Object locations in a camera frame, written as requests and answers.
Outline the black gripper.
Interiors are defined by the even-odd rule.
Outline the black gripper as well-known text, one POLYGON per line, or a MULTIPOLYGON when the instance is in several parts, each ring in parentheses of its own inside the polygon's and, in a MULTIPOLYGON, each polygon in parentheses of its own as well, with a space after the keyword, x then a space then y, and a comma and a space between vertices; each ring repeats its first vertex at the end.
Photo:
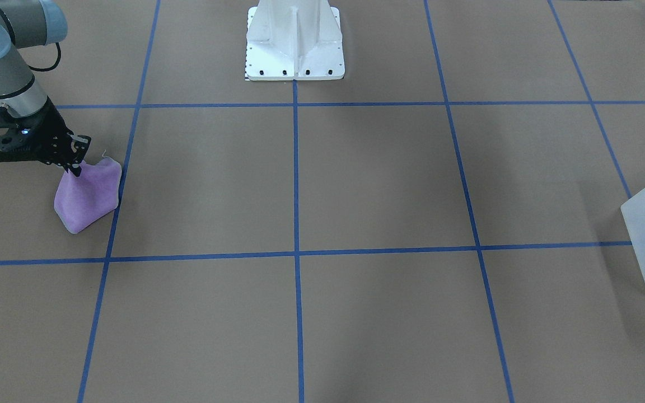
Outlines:
POLYGON ((72 134, 51 99, 38 112, 22 118, 20 129, 28 130, 24 161, 60 165, 75 177, 81 176, 92 138, 72 134))

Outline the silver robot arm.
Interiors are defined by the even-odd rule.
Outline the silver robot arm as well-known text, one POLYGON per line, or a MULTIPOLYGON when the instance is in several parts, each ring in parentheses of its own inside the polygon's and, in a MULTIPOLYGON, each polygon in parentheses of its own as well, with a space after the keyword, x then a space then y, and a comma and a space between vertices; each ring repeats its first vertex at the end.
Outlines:
POLYGON ((79 176, 89 136, 67 127, 20 49, 67 37, 68 22, 54 1, 0 1, 0 162, 38 161, 79 176))

